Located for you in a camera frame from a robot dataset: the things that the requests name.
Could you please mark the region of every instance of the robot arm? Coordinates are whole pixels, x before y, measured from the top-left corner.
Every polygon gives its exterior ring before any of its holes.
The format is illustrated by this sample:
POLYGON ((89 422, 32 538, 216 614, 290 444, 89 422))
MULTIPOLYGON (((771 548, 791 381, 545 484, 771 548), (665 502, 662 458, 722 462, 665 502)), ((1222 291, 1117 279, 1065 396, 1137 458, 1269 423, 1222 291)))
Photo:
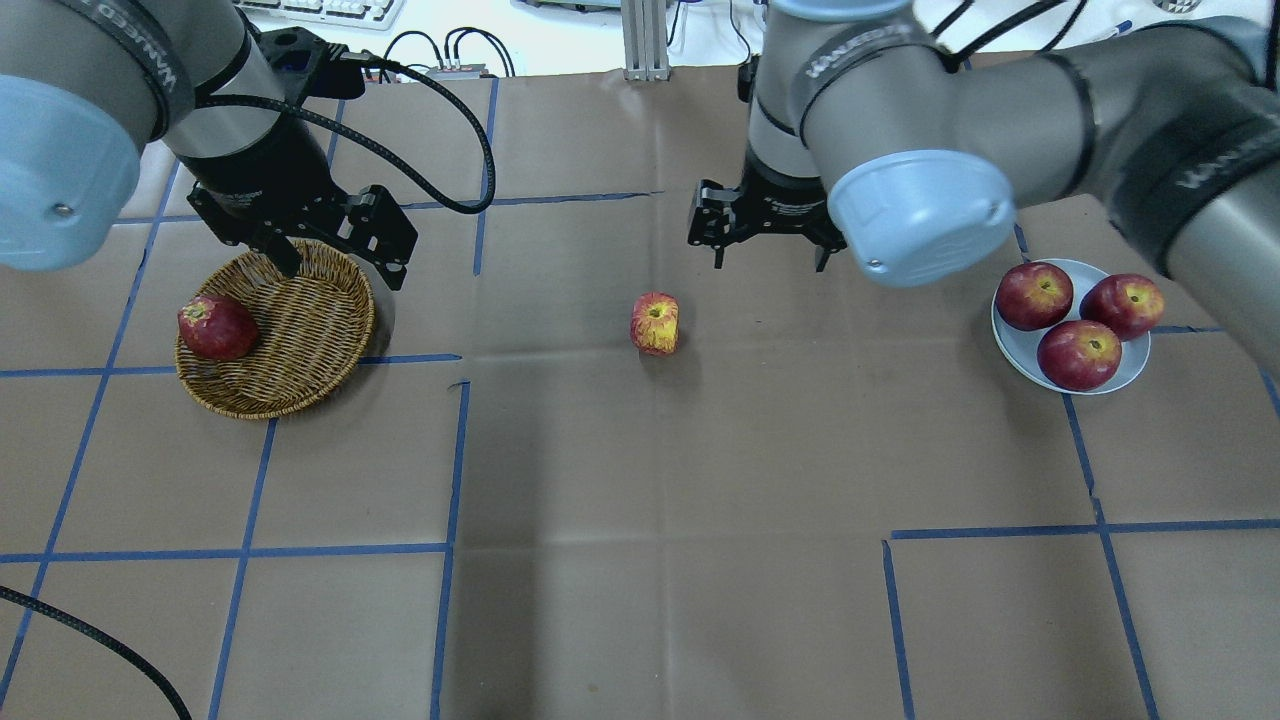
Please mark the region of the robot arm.
POLYGON ((384 188, 342 191, 294 117, 197 109, 212 95, 357 97, 364 82, 346 47, 305 31, 260 36, 227 0, 10 0, 5 15, 0 264, 58 269, 96 252, 133 192, 142 147, 161 140, 196 177, 188 200, 223 242, 293 274, 287 234, 323 240, 401 287, 417 233, 384 188))
POLYGON ((756 232, 851 249, 909 287, 1007 241, 1016 208, 1079 192, 1280 375, 1280 99, 1266 33, 1165 24, 956 73, 910 0, 773 0, 737 188, 704 181, 691 245, 756 232))

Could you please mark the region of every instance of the apple on plate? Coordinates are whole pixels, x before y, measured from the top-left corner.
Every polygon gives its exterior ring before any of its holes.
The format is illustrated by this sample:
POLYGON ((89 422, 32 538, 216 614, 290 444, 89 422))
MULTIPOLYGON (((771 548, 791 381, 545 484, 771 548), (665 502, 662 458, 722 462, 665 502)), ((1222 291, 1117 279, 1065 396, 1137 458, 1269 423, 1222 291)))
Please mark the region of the apple on plate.
POLYGON ((680 342, 680 304, 664 292, 646 292, 631 307, 631 342, 648 355, 671 355, 680 342))
POLYGON ((1111 328, 1121 341, 1149 332, 1165 315, 1165 296, 1146 275, 1107 275, 1080 301, 1080 318, 1111 328))
POLYGON ((1111 328, 1094 320, 1068 320, 1044 333, 1036 361, 1053 384, 1087 392, 1110 380, 1124 355, 1111 328))
POLYGON ((257 342, 253 315, 234 297, 197 295, 178 310, 178 334, 187 347, 209 360, 237 360, 257 342))
POLYGON ((1015 329, 1039 331, 1066 318, 1074 299, 1066 270, 1052 263, 1023 263, 1000 279, 996 310, 1015 329))

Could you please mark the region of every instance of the metal post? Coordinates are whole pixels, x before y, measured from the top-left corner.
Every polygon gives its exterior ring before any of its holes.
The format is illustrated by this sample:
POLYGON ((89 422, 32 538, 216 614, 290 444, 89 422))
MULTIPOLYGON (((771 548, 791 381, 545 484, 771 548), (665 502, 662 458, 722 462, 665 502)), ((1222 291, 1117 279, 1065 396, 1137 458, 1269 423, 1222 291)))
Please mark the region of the metal post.
POLYGON ((626 78, 668 79, 666 0, 622 0, 626 78))

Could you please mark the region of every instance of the white keyboard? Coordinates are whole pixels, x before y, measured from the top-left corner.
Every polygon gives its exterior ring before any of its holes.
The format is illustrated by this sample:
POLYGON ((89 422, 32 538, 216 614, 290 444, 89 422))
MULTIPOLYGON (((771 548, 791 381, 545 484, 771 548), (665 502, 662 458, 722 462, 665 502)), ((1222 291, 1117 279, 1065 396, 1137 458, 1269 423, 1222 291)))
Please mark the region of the white keyboard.
POLYGON ((308 23, 387 29, 407 0, 232 0, 237 8, 253 13, 308 23))

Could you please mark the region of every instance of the wicker basket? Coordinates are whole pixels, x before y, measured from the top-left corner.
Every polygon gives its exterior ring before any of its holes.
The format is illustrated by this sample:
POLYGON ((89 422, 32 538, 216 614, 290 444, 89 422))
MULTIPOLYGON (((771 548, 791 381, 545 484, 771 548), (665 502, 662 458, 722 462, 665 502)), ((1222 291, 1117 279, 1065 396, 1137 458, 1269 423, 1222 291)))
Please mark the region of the wicker basket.
POLYGON ((287 278, 264 255, 246 252, 223 265, 198 295, 225 295, 257 320, 259 343, 239 360, 196 356, 179 337, 178 379, 214 413, 264 420, 323 400, 356 368, 374 332, 374 296, 346 255, 314 241, 293 241, 298 277, 287 278))

